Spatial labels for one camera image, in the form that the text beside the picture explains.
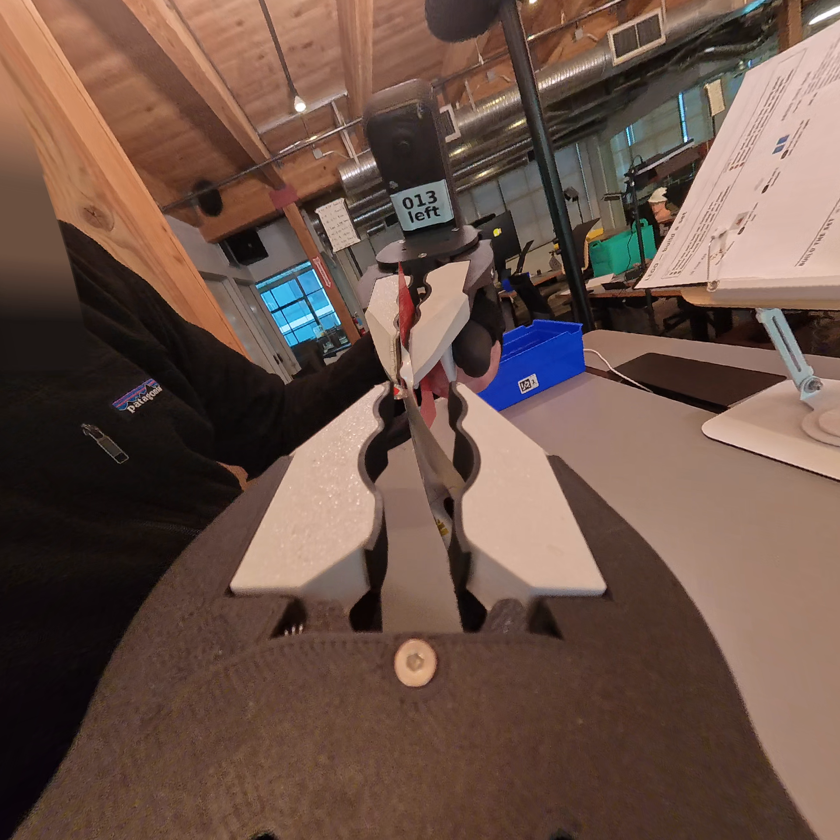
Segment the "person's black clothing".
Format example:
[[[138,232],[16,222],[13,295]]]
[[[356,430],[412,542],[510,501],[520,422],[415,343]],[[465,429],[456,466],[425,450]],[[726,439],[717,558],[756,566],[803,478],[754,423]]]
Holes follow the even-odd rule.
[[[2,834],[67,753],[126,627],[239,494],[265,372],[179,317],[88,311],[79,365],[2,373]]]

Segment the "person's left forearm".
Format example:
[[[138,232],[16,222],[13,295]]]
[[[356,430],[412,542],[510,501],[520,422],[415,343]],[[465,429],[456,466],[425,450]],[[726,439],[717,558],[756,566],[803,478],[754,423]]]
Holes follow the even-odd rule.
[[[59,221],[91,330],[177,395],[212,429],[209,457],[263,473],[386,381],[367,334],[340,358],[285,383],[186,321],[94,239]]]

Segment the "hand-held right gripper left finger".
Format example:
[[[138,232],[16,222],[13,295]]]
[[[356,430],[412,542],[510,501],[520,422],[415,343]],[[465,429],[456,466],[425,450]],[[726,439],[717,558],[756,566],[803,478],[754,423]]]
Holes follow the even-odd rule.
[[[376,385],[290,458],[230,583],[234,595],[337,601],[353,628],[382,627],[393,388]]]

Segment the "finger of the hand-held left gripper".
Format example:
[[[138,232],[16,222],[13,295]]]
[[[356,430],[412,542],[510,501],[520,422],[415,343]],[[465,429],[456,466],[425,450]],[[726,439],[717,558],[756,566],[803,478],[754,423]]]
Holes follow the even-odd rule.
[[[447,381],[455,381],[452,344],[469,320],[468,273],[469,262],[456,261],[427,274],[429,292],[418,306],[418,320],[409,328],[402,347],[400,374],[406,385],[419,386],[437,362],[442,363]]]
[[[400,280],[397,274],[374,280],[365,318],[376,355],[393,384],[399,384],[402,365]]]

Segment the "paned window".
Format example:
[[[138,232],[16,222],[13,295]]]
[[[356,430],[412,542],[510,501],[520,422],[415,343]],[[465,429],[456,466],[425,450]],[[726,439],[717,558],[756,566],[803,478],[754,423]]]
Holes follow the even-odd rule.
[[[256,283],[257,293],[288,347],[315,342],[322,357],[349,346],[339,316],[309,261]]]

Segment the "black wall screen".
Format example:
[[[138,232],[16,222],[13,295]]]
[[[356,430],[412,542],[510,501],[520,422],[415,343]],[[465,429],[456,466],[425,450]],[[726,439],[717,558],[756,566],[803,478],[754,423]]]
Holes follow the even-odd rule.
[[[503,272],[509,260],[519,258],[522,246],[511,211],[486,221],[480,226],[480,232],[490,242],[497,272]]]

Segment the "white paper chart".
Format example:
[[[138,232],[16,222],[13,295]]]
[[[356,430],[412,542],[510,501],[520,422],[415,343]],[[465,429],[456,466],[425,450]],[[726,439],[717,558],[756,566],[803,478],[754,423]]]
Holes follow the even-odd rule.
[[[361,242],[344,197],[316,207],[315,213],[333,252],[349,249]]]

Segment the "person's left hand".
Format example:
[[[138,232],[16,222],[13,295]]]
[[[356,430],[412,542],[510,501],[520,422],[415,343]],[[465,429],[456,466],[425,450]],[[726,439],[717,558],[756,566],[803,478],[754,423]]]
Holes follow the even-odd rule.
[[[457,369],[458,382],[465,385],[473,393],[483,392],[497,376],[501,360],[501,354],[499,352],[501,351],[501,346],[497,343],[493,346],[492,350],[493,353],[490,355],[489,366],[483,375],[473,376],[460,367]]]

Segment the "blue plastic bin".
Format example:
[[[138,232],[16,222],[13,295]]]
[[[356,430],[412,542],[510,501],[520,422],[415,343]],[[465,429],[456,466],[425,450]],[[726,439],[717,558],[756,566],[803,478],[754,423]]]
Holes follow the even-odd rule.
[[[497,375],[479,396],[501,411],[584,371],[582,326],[536,319],[503,335]]]

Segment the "black desk mat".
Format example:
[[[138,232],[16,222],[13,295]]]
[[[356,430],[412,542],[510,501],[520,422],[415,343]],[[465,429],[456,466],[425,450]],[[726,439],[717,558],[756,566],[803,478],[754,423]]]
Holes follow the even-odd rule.
[[[787,382],[779,374],[661,353],[645,353],[616,369],[657,396],[711,413],[722,413],[774,385]]]

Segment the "black wall speaker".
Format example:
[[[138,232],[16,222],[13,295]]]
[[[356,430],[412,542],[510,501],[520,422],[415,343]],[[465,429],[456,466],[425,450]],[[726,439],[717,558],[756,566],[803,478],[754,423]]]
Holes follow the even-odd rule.
[[[268,258],[268,251],[255,227],[231,234],[218,244],[232,266],[248,267]]]

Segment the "printed instruction sheet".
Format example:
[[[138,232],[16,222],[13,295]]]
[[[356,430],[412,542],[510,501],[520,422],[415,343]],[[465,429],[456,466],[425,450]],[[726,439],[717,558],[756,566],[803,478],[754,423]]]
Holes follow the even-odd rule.
[[[745,74],[642,288],[838,287],[839,23]]]

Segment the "printed plastic toy bag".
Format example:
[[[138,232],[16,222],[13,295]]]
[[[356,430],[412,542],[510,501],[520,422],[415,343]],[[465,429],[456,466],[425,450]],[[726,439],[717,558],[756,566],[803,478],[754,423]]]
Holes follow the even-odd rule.
[[[436,437],[421,411],[423,407],[431,410],[436,417],[436,403],[433,390],[422,392],[423,403],[419,405],[413,389],[413,373],[410,371],[410,358],[405,342],[408,341],[414,323],[415,305],[409,290],[409,280],[404,276],[403,266],[397,271],[397,314],[394,324],[395,338],[395,373],[407,414],[415,456],[420,470],[427,501],[437,525],[444,547],[449,550],[454,532],[455,493],[463,488],[464,482],[455,470],[452,462],[441,448]]]

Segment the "green tote bag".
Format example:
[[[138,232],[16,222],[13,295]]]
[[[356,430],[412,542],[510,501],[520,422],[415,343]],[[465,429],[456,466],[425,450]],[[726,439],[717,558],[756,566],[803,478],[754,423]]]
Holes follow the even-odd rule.
[[[641,264],[637,226],[588,243],[589,263],[594,277],[618,276]]]

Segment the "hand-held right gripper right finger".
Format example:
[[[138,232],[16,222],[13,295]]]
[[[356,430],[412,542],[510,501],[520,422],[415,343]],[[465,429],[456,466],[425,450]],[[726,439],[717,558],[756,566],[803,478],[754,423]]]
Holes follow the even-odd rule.
[[[530,611],[545,598],[603,596],[560,460],[459,383],[450,385],[450,426],[450,576],[463,630],[480,630],[503,602]]]

